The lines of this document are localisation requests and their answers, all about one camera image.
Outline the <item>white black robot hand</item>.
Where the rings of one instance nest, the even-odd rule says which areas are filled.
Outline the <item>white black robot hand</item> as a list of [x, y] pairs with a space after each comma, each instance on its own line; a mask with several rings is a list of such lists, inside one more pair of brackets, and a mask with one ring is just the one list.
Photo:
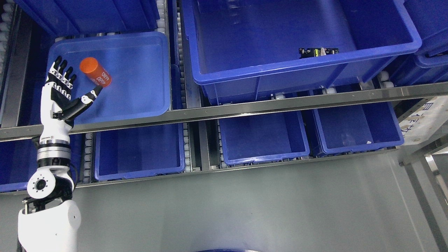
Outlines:
[[42, 87], [40, 120], [43, 132], [39, 139], [40, 145], [55, 142], [68, 144], [75, 118], [93, 105], [103, 89], [102, 86], [96, 86], [83, 96], [72, 99], [77, 75], [73, 73], [73, 67], [67, 65], [68, 62], [58, 56], [51, 64]]

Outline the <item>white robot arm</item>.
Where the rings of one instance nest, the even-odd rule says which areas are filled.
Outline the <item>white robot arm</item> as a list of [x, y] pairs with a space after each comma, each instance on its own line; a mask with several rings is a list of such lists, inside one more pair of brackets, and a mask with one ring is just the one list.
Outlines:
[[40, 142], [37, 170], [27, 183], [28, 196], [18, 213], [18, 252], [77, 252], [81, 213], [73, 200], [71, 146], [67, 141]]

